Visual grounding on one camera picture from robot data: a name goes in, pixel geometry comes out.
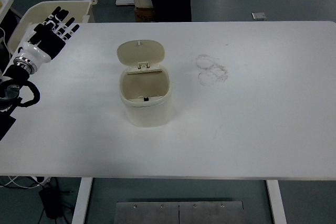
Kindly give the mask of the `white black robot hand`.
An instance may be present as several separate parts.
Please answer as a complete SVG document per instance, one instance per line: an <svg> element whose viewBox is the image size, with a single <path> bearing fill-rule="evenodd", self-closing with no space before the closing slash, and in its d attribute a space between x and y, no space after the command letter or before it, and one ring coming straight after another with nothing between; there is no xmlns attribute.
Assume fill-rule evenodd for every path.
<svg viewBox="0 0 336 224"><path fill-rule="evenodd" d="M74 17L64 23L68 14L68 10L56 7L42 23L36 25L28 39L22 42L15 60L35 68L53 60L80 27L75 24Z"/></svg>

